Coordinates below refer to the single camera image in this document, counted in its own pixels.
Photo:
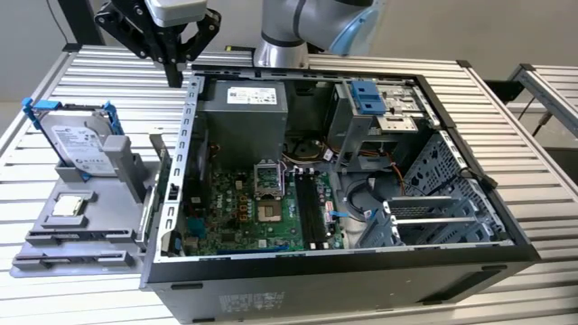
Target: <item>cable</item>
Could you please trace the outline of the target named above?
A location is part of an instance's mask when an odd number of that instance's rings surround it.
[[[380,171],[373,171],[371,174],[367,175],[365,177],[365,185],[367,185],[367,191],[369,192],[371,197],[377,201],[377,202],[383,202],[385,201],[385,198],[383,196],[380,196],[377,193],[375,193],[375,187],[377,187],[377,179],[380,179],[383,176],[387,175],[385,170],[388,170],[391,172],[391,169],[384,169]],[[375,179],[375,183],[373,186],[369,185],[369,179]]]
[[[533,102],[535,97],[531,98],[531,100],[528,101],[525,107],[521,110],[520,116],[517,116],[517,121],[521,119],[523,114],[525,114],[527,108],[529,107],[531,103]]]
[[[285,152],[283,152],[283,158],[287,159],[291,163],[293,163],[296,165],[307,165],[307,164],[317,163],[319,161],[321,161],[320,159],[297,160],[297,159],[289,157],[289,154],[287,154]]]
[[[541,124],[537,124],[537,126],[535,127],[533,132],[531,133],[531,136],[535,137],[535,135],[537,134],[537,131],[541,129]]]
[[[411,187],[411,188],[413,188],[413,189],[416,189],[417,191],[419,191],[419,193],[421,193],[424,196],[427,196],[425,195],[425,193],[424,193],[424,191],[421,191],[420,189],[419,189],[419,187],[417,186],[413,186],[412,184],[409,184],[409,183],[405,183],[405,182],[403,182],[403,184],[405,184],[405,186],[408,186],[408,187]]]
[[[391,157],[391,154],[387,151],[383,151],[385,157],[389,159],[391,162],[391,168],[395,172],[395,174],[397,175],[399,178],[399,187],[400,187],[400,195],[405,195],[405,182],[403,181],[403,175],[400,174],[399,168],[397,168],[397,164],[395,164],[393,158]]]
[[[62,34],[64,41],[65,41],[65,43],[68,44],[68,43],[70,43],[70,42],[68,42],[68,38],[65,37],[65,34],[64,34],[64,31],[62,31],[62,28],[60,27],[60,24],[57,23],[56,16],[54,16],[54,12],[52,11],[52,6],[50,6],[50,2],[49,2],[49,0],[46,0],[46,5],[48,5],[48,10],[50,11],[52,20],[54,21],[54,23],[56,23],[56,27],[57,27],[57,29],[58,29],[58,31],[60,31],[60,34]]]
[[[397,174],[399,177],[399,186],[400,186],[400,195],[405,195],[405,182],[403,181],[403,176],[400,175],[400,171],[397,166],[395,166],[395,163],[392,163],[391,167],[393,168],[395,174]]]
[[[328,145],[328,142],[325,141],[325,139],[323,138],[321,139],[321,143],[325,145],[325,147],[335,153],[335,154],[339,154],[339,152],[341,151],[341,148],[332,148],[329,145]],[[364,156],[379,156],[379,153],[377,152],[371,152],[371,151],[368,151],[368,150],[359,150],[359,154],[363,154]]]
[[[360,181],[363,181],[363,183],[355,185],[355,187],[349,190],[351,186],[352,186],[355,183],[360,182]],[[355,212],[357,212],[357,214],[360,214],[360,215],[363,215],[363,210],[361,210],[361,208],[359,208],[359,207],[353,204],[353,193],[357,192],[357,191],[359,191],[359,190],[365,186],[365,184],[364,184],[365,182],[367,182],[365,179],[357,179],[356,181],[352,181],[352,182],[349,183],[349,186],[348,186],[347,189],[344,190],[344,197],[345,197],[345,200],[347,200],[347,205],[348,205],[348,206],[351,207],[351,209],[352,209]]]
[[[337,218],[349,218],[351,220],[355,220],[355,221],[357,221],[357,222],[360,222],[360,223],[365,223],[365,221],[363,221],[363,220],[360,220],[360,219],[352,217],[351,215],[347,215],[347,217],[337,217]]]
[[[443,189],[457,177],[461,177],[461,171],[465,170],[467,167],[461,168],[460,170],[457,170],[457,172],[453,174],[453,176],[451,176],[449,178],[447,178],[445,181],[443,181],[429,192],[427,192],[425,196],[432,195],[436,191],[439,191],[440,189]]]

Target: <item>blue plastic latch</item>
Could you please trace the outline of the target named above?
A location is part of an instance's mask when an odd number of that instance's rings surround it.
[[[110,120],[112,131],[116,135],[124,135],[122,126],[120,125],[118,115],[116,114],[116,107],[106,102],[101,109],[108,113],[108,119]]]
[[[328,211],[328,214],[333,215],[335,217],[341,217],[341,218],[345,218],[349,216],[345,212],[339,212],[339,211]]]
[[[32,103],[33,99],[30,97],[25,97],[21,100],[21,112],[26,115],[28,119],[32,121],[32,125],[34,129],[40,130],[40,121],[37,120],[34,113],[32,111]]]
[[[82,178],[82,181],[88,181],[92,178],[92,175],[89,173],[86,173],[85,171],[82,171],[80,173],[80,177]]]
[[[57,110],[62,103],[54,102],[52,100],[38,100],[34,104],[36,110]]]
[[[351,81],[351,95],[357,104],[359,114],[385,114],[385,104],[381,101],[375,83],[371,81]]]

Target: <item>metal case frame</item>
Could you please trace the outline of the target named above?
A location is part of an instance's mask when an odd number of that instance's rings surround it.
[[[379,80],[405,78],[425,95],[441,128],[455,144],[469,169],[483,174],[456,126],[431,87],[421,75],[375,74],[364,72],[312,72],[303,70],[238,69],[228,67],[198,67],[190,76],[188,89],[198,91],[202,77],[232,80],[303,79],[343,82],[349,80]],[[188,118],[193,117],[196,96],[186,97],[181,130],[190,131]],[[185,143],[178,134],[177,148]],[[169,184],[178,181],[176,170],[182,170],[184,161],[172,166]],[[160,216],[157,241],[150,241],[146,269],[141,286],[149,287],[182,323],[200,320],[238,320],[304,313],[344,312],[356,309],[391,308],[413,304],[456,302],[483,288],[511,276],[539,261],[537,253],[528,243],[517,222],[492,189],[484,189],[495,213],[500,216],[512,246],[491,246],[459,249],[417,251],[375,250],[363,254],[288,256],[260,259],[202,259],[197,257],[160,256],[161,236],[176,225],[178,200],[165,201]],[[331,292],[309,290],[311,286],[331,288]],[[359,293],[360,299],[343,299],[340,294]],[[269,295],[269,308],[230,309],[230,297],[241,296],[246,301]]]

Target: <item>hard drive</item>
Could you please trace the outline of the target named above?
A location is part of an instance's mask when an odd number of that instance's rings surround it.
[[[85,176],[116,177],[101,145],[109,135],[124,135],[116,108],[62,105],[60,102],[22,100],[22,111],[41,131],[64,167],[76,167]]]

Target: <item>hard drive label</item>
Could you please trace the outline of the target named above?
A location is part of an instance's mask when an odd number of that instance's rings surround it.
[[[52,127],[60,147],[81,171],[92,175],[114,175],[114,169],[105,153],[101,150],[98,135],[86,127]]]

